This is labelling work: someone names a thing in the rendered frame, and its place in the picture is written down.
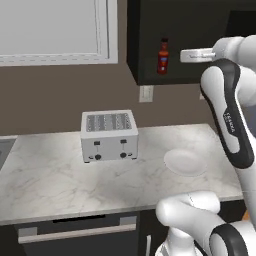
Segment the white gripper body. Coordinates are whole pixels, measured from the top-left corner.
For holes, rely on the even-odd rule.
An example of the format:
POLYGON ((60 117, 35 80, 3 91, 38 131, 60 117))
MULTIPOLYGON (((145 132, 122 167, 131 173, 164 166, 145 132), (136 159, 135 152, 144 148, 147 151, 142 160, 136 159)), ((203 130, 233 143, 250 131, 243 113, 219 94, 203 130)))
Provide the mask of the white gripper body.
POLYGON ((205 63, 211 62, 214 53, 211 48, 186 49, 180 52, 182 63, 205 63))

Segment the red condiment bottle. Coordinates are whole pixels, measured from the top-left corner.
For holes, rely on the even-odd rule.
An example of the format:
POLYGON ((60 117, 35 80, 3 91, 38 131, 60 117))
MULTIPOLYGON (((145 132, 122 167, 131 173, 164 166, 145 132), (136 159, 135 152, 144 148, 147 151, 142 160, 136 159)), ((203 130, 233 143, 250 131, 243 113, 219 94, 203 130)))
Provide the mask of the red condiment bottle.
POLYGON ((169 58, 168 39, 163 38, 161 40, 160 51, 158 52, 158 64, 157 64, 158 74, 164 75, 167 73, 168 58, 169 58))

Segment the white round plate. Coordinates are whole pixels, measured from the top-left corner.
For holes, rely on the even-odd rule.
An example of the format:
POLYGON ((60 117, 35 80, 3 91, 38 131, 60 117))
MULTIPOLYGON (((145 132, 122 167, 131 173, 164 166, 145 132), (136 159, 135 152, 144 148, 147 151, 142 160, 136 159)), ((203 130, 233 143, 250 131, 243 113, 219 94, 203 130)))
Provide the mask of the white round plate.
POLYGON ((173 173, 184 177, 197 177, 206 172, 204 156, 195 150, 176 148, 164 155, 165 166, 173 173))

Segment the white four-slot toaster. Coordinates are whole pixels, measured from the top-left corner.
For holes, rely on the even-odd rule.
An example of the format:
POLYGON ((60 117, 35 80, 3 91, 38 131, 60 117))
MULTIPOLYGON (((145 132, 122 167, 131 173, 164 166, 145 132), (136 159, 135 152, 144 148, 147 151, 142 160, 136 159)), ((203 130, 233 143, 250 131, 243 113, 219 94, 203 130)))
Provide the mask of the white four-slot toaster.
POLYGON ((131 110, 82 113, 80 138, 85 163, 136 159, 138 136, 131 110))

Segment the black base cupboard door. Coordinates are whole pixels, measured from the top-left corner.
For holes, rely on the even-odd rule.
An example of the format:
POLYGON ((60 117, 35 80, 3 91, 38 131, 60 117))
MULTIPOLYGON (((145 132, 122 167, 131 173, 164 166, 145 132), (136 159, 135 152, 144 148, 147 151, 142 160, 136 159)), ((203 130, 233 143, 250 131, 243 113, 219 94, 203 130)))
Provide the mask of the black base cupboard door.
POLYGON ((138 228, 138 256, 145 256, 147 235, 151 235, 150 256, 155 256, 156 250, 166 239, 168 227, 158 221, 155 210, 143 210, 140 212, 138 228))

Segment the black dishwasher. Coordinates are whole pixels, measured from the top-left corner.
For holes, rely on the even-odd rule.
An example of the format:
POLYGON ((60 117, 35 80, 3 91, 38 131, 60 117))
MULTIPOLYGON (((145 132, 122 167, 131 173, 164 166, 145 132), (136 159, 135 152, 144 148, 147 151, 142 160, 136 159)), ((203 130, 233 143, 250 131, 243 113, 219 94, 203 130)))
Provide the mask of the black dishwasher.
POLYGON ((25 256, 137 256, 137 213, 16 224, 25 256))

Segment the black wall cupboard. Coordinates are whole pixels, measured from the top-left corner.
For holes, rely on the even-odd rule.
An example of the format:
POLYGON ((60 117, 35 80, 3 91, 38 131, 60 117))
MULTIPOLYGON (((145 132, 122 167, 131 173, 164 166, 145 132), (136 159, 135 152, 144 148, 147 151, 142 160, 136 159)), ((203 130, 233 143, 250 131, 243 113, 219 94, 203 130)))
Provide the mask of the black wall cupboard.
POLYGON ((127 64, 139 85, 196 84, 205 63, 182 63, 184 49, 256 34, 256 0, 127 0, 127 64), (157 73, 161 40, 168 68, 157 73))

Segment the white wall outlet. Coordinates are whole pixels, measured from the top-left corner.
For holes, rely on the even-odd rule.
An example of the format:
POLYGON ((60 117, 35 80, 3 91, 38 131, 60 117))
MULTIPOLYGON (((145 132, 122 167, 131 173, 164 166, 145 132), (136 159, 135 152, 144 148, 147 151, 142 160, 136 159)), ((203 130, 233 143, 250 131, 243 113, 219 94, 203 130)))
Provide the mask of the white wall outlet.
POLYGON ((153 85, 141 86, 139 91, 139 102, 151 103, 153 101, 153 93, 154 93, 153 85))

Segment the white window frame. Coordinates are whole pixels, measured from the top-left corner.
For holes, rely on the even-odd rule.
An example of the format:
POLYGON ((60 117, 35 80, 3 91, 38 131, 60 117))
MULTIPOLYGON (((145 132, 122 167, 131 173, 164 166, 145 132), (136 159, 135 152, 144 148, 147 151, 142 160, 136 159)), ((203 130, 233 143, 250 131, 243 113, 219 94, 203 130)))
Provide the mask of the white window frame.
POLYGON ((0 0, 0 67, 117 62, 117 0, 0 0))

